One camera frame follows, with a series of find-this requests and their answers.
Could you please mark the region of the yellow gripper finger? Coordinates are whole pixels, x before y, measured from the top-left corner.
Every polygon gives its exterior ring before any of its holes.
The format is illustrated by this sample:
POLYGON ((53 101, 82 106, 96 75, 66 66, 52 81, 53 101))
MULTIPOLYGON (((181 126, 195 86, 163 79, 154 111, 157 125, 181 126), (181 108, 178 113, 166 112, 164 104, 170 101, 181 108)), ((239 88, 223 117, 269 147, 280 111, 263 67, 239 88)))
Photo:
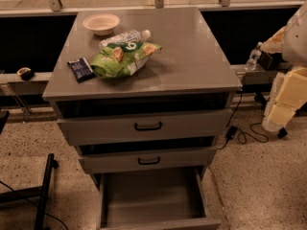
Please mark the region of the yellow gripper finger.
POLYGON ((281 53, 284 34, 285 28, 282 27, 260 46, 260 50, 269 54, 281 53))

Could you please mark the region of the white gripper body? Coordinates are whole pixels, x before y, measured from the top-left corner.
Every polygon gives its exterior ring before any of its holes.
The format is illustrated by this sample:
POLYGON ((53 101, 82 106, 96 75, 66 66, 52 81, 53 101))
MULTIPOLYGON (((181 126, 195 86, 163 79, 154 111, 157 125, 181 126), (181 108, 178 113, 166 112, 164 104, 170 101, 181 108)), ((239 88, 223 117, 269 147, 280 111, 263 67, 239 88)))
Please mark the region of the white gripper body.
POLYGON ((272 110, 262 127, 276 132, 285 127, 295 113, 307 103, 307 68, 296 67, 287 74, 278 73, 273 80, 270 93, 272 110))

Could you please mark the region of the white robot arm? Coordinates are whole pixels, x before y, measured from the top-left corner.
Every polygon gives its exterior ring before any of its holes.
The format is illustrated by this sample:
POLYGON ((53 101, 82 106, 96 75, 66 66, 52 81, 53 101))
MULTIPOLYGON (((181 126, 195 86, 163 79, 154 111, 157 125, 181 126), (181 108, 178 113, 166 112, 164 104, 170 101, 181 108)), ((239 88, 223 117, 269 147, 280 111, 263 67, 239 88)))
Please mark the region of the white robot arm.
POLYGON ((260 49, 264 53, 280 53, 294 66, 287 74, 276 75, 265 109, 262 127, 276 132, 307 103, 307 2, 260 49))

